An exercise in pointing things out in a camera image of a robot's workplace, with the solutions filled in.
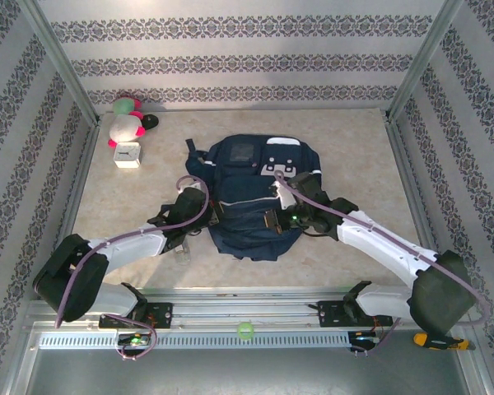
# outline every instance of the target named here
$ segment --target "black strap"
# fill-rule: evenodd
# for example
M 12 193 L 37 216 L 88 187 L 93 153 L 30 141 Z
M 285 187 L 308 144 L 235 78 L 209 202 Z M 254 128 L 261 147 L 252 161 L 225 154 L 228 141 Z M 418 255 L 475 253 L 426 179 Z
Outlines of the black strap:
M 188 138 L 184 142 L 187 143 L 187 147 L 189 148 L 189 152 L 195 152 L 196 151 L 196 146 L 194 145 L 194 140 L 192 138 Z

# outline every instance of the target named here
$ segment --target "pink plush toy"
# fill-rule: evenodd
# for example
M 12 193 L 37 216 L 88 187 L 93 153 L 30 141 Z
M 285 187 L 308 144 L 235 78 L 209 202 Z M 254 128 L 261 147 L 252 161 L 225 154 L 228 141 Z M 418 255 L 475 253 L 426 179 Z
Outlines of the pink plush toy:
M 139 100 L 122 97 L 114 102 L 114 112 L 117 114 L 110 127 L 108 145 L 115 148 L 120 142 L 133 142 L 145 135 L 142 126 L 143 115 L 136 109 L 141 108 Z

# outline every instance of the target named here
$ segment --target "beige floor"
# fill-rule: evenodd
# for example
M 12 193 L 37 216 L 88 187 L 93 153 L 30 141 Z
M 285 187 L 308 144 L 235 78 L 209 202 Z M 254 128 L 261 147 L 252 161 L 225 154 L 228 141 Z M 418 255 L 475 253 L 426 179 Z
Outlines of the beige floor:
M 86 181 L 74 232 L 85 238 L 133 230 L 176 197 L 175 181 L 186 174 L 187 148 L 198 149 L 236 133 L 298 137 L 320 155 L 324 189 L 343 196 L 376 221 L 417 241 L 379 110 L 178 112 L 159 114 L 161 123 L 140 139 L 142 166 L 118 169 L 108 148 L 105 116 Z M 106 277 L 137 287 L 352 286 L 360 280 L 385 285 L 400 280 L 365 254 L 332 239 L 302 236 L 277 262 L 238 261 L 218 254 L 206 230 L 189 238 L 191 260 L 168 253 L 127 265 Z

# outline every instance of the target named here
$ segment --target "patterned wallpaper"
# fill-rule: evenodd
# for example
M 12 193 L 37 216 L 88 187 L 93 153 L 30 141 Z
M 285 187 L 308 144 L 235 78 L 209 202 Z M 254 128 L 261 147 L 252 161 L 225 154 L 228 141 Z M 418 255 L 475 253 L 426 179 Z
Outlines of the patterned wallpaper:
M 440 250 L 491 307 L 478 329 L 494 383 L 494 1 L 463 4 L 398 119 Z
M 97 111 L 386 109 L 442 0 L 40 0 Z
M 0 387 L 89 127 L 14 0 L 0 0 Z

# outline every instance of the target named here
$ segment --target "small white clock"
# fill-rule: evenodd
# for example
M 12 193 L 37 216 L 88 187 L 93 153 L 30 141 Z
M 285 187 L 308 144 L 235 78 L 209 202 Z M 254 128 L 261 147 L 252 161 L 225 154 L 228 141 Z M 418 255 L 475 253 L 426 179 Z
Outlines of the small white clock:
M 114 162 L 122 169 L 136 169 L 141 164 L 141 145 L 138 142 L 120 142 L 115 147 Z

